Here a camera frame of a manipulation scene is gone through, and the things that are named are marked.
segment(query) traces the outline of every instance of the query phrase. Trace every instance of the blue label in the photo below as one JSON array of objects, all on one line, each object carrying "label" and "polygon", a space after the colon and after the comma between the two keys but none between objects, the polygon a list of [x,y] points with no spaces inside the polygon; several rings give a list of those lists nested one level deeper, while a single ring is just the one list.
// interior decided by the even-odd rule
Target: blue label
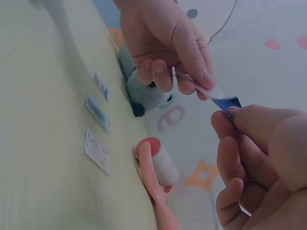
[{"label": "blue label", "polygon": [[212,101],[220,107],[225,113],[227,113],[227,110],[231,106],[235,106],[238,108],[241,108],[241,103],[237,97],[228,97],[223,99],[212,99]]}]

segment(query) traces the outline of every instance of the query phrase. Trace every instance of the gray plush toy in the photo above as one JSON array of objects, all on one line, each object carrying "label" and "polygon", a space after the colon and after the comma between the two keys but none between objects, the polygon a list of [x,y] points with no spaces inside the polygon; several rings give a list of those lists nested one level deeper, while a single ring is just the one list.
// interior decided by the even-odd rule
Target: gray plush toy
[{"label": "gray plush toy", "polygon": [[132,111],[136,117],[172,100],[171,92],[161,92],[154,82],[143,85],[139,82],[135,64],[126,45],[119,51],[119,63],[127,82],[127,91],[131,100]]}]

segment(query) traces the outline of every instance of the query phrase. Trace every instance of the fingernail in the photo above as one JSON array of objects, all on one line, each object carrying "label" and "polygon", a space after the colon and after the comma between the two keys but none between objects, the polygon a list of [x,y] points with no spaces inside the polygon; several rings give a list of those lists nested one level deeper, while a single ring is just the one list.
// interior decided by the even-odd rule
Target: fingernail
[{"label": "fingernail", "polygon": [[205,79],[205,81],[211,85],[212,87],[215,85],[214,78],[211,76],[208,72],[203,72],[202,77]]},{"label": "fingernail", "polygon": [[157,74],[162,74],[164,72],[163,66],[155,66],[153,69]]},{"label": "fingernail", "polygon": [[227,109],[227,114],[230,116],[231,120],[234,121],[234,117],[235,117],[235,111],[238,110],[238,107],[235,106],[230,106]]},{"label": "fingernail", "polygon": [[152,69],[152,65],[149,63],[145,64],[145,70],[150,71]]},{"label": "fingernail", "polygon": [[230,106],[230,107],[228,108],[228,111],[235,111],[235,110],[238,110],[238,109],[239,109],[239,107]]}]

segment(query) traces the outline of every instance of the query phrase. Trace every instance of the orange star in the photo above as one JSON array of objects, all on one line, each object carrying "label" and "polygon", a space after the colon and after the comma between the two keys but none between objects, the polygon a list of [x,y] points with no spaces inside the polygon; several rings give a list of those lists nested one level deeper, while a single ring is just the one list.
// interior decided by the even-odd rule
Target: orange star
[{"label": "orange star", "polygon": [[[209,176],[206,180],[200,178],[203,172],[208,172]],[[186,186],[199,186],[204,190],[210,191],[214,179],[219,175],[216,166],[209,165],[204,161],[199,161],[195,172],[185,181]]]}]

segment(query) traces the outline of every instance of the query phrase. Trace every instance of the finger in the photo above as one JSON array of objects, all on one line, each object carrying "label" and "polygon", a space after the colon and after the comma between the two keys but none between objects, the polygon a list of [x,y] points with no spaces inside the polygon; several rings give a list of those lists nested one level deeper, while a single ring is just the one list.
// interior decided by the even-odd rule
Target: finger
[{"label": "finger", "polygon": [[206,97],[203,93],[201,93],[200,91],[196,90],[196,94],[198,96],[198,98],[201,100],[201,101],[206,101],[208,100],[208,97]]},{"label": "finger", "polygon": [[170,75],[166,63],[157,59],[152,63],[153,80],[159,90],[169,92],[173,88],[173,77]]},{"label": "finger", "polygon": [[[182,64],[177,65],[176,70],[178,70],[179,72],[186,72],[186,70],[184,69]],[[197,96],[200,100],[206,101],[208,99],[203,93],[196,90],[195,87],[192,85],[192,83],[190,83],[187,80],[184,80],[181,76],[177,77],[177,83],[178,83],[179,91],[181,93],[183,93],[185,95],[191,95],[196,91]]]},{"label": "finger", "polygon": [[216,199],[216,210],[223,229],[242,229],[249,216],[244,213],[238,203],[243,192],[243,181],[233,178]]},{"label": "finger", "polygon": [[140,83],[143,85],[149,85],[153,81],[152,63],[152,60],[146,60],[137,68]]},{"label": "finger", "polygon": [[211,123],[219,139],[233,137],[236,140],[240,161],[248,175],[253,181],[269,190],[279,178],[269,157],[249,137],[240,133],[224,112],[215,112]]},{"label": "finger", "polygon": [[172,43],[187,73],[199,85],[211,89],[214,86],[213,77],[208,73],[194,32],[187,21],[179,19],[173,32]]},{"label": "finger", "polygon": [[177,78],[177,84],[179,91],[185,95],[193,94],[196,90],[190,82],[184,80],[182,77]]},{"label": "finger", "polygon": [[229,109],[235,126],[250,137],[263,151],[268,152],[268,138],[271,131],[283,120],[303,114],[296,109],[272,109],[259,105],[249,105],[243,108]]},{"label": "finger", "polygon": [[270,158],[280,178],[294,193],[307,188],[307,115],[279,123],[269,137]]},{"label": "finger", "polygon": [[241,164],[238,146],[234,138],[225,137],[221,140],[217,151],[217,167],[225,185],[236,177],[244,182],[244,191],[239,202],[249,213],[253,213],[258,208],[267,190],[250,180]]}]

